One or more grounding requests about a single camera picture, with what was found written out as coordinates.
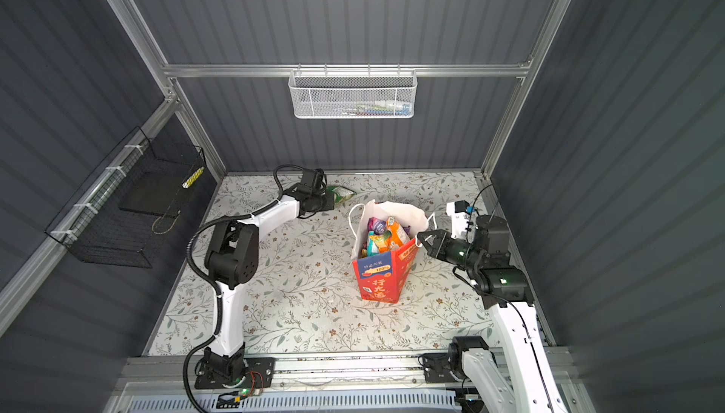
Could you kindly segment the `small green snack bag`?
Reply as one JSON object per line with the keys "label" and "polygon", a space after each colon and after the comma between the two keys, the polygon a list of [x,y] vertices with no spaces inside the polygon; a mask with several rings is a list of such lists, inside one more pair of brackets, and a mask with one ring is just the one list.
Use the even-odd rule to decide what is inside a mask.
{"label": "small green snack bag", "polygon": [[335,204],[345,203],[358,195],[358,192],[341,184],[333,184],[327,187],[327,192],[332,195]]}

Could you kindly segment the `red and white paper bag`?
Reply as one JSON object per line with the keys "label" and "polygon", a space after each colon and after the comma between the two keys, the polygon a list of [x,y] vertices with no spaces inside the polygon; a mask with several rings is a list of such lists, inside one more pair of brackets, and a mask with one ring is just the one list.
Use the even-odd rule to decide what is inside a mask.
{"label": "red and white paper bag", "polygon": [[[355,210],[361,209],[362,216],[357,224],[349,227],[355,236],[352,251],[352,267],[355,273],[360,296],[364,301],[397,303],[402,294],[405,282],[415,262],[418,249],[416,235],[420,232],[435,230],[437,223],[434,214],[426,214],[423,210],[405,203],[384,201],[368,201],[357,204]],[[405,228],[410,241],[399,249],[384,254],[368,257],[366,243],[368,237],[367,223],[372,217],[387,220],[395,217]]]}

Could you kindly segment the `orange snack bag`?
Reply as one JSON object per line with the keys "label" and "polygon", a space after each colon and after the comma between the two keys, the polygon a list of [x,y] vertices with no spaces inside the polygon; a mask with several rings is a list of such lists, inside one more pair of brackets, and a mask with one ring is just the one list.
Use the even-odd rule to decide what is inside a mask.
{"label": "orange snack bag", "polygon": [[398,222],[395,217],[389,217],[386,220],[386,232],[384,234],[391,250],[399,249],[410,241],[405,228]]}

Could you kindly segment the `purple Fox's candy bag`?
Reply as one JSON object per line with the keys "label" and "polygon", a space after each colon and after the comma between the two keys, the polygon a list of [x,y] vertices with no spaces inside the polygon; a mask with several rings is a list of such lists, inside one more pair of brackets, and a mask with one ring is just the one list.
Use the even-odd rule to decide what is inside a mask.
{"label": "purple Fox's candy bag", "polygon": [[387,231],[387,221],[382,218],[372,217],[368,220],[367,231],[374,235],[383,235]]}

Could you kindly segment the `teal white snack bag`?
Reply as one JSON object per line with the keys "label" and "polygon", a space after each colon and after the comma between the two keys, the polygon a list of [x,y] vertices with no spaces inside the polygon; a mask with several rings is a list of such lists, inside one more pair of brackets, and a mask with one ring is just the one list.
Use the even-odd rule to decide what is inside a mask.
{"label": "teal white snack bag", "polygon": [[376,234],[374,231],[368,233],[366,243],[366,254],[368,257],[377,254],[384,254],[391,249],[391,235],[389,232]]}

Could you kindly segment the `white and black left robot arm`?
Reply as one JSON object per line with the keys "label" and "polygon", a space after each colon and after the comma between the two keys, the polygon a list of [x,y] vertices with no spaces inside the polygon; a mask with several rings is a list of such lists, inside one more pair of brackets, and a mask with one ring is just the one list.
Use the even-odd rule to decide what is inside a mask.
{"label": "white and black left robot arm", "polygon": [[187,249],[192,270],[211,285],[215,297],[213,336],[202,345],[202,368],[205,373],[232,385],[247,376],[243,325],[234,320],[244,307],[243,290],[259,267],[260,240],[288,221],[309,218],[334,209],[334,198],[324,180],[300,182],[282,189],[279,197],[246,215],[217,218],[199,231],[211,228],[203,271],[194,263],[193,250],[200,234]]}

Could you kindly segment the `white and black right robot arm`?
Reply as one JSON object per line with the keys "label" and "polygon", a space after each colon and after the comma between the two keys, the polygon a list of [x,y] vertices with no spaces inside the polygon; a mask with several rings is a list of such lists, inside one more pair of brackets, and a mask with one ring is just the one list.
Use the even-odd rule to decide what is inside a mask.
{"label": "white and black right robot arm", "polygon": [[470,381],[490,412],[566,412],[547,358],[527,276],[511,263],[507,221],[478,216],[474,237],[462,231],[421,232],[428,256],[466,275],[494,324],[491,337],[455,337],[447,359],[455,378]]}

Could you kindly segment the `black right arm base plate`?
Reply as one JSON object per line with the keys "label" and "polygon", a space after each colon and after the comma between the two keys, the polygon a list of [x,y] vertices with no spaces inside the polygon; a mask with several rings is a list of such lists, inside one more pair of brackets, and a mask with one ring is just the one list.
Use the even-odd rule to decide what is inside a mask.
{"label": "black right arm base plate", "polygon": [[447,384],[460,381],[453,373],[449,356],[446,353],[421,354],[418,364],[423,369],[427,384]]}

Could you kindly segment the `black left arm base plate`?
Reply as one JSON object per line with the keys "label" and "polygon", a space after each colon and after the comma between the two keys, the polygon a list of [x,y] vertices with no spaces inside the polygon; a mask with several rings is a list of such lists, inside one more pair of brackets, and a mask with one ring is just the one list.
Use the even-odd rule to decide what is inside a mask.
{"label": "black left arm base plate", "polygon": [[262,390],[269,388],[277,360],[271,357],[228,358],[210,354],[194,366],[196,390]]}

